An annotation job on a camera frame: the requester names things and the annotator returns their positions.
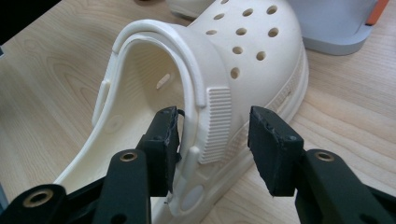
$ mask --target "textured grip pad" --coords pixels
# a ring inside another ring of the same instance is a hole
[[[304,139],[275,112],[251,107],[248,146],[273,196],[292,196],[294,164],[304,155]]]

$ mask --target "gray base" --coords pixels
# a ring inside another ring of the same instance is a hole
[[[366,25],[376,0],[289,0],[305,47],[331,55],[361,49],[373,27]]]

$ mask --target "wooden surface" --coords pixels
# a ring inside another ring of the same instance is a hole
[[[396,196],[396,2],[363,48],[308,51],[309,87],[292,127],[305,148],[337,153],[361,181]],[[164,1],[63,0],[10,39],[0,59],[0,182],[12,200],[52,182],[88,138],[111,46],[129,22],[188,25]],[[253,166],[203,223],[298,223]]]

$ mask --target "white clog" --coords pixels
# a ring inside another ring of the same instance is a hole
[[[155,113],[185,111],[174,193],[152,198],[153,223],[195,223],[253,164],[252,105],[291,120],[307,87],[297,19],[285,0],[219,0],[190,26],[134,21],[117,37],[83,149],[56,179],[68,192],[135,148]]]

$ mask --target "ridged texture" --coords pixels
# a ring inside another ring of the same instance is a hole
[[[304,45],[302,45],[301,53],[299,56],[299,61],[296,64],[293,74],[291,75],[288,83],[279,92],[276,98],[266,106],[266,108],[280,113],[287,103],[288,97],[291,97],[302,78],[302,71],[304,69]],[[248,148],[248,122],[236,133],[228,150],[225,153],[224,159],[221,164],[226,164],[232,157],[234,157],[239,151],[244,148]]]
[[[220,161],[227,147],[231,127],[230,89],[211,89],[209,99],[209,128],[200,163]]]

